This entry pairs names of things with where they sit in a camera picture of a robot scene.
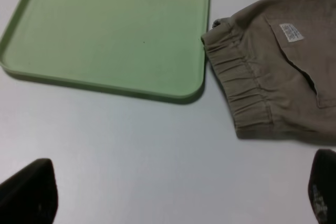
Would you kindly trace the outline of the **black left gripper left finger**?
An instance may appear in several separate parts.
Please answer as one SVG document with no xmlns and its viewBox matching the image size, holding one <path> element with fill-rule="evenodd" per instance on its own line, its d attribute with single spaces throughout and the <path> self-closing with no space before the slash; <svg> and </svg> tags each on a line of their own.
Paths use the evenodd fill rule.
<svg viewBox="0 0 336 224">
<path fill-rule="evenodd" d="M 1 223 L 53 223 L 58 189 L 53 163 L 37 159 L 1 183 Z"/>
</svg>

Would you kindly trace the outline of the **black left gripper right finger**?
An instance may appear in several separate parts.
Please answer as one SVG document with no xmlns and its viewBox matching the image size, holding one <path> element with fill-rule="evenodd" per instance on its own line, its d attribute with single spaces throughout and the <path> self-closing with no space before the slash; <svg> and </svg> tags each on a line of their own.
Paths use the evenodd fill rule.
<svg viewBox="0 0 336 224">
<path fill-rule="evenodd" d="M 335 223 L 335 151 L 317 150 L 308 183 L 308 196 L 318 223 Z"/>
</svg>

